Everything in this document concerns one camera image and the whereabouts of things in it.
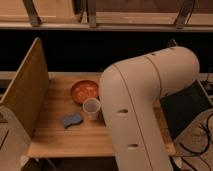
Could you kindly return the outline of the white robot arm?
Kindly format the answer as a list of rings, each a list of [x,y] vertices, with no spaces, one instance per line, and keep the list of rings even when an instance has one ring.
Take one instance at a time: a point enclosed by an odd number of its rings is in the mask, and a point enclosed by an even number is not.
[[[173,171],[153,103],[190,86],[199,61],[185,47],[171,47],[110,65],[99,98],[119,171]]]

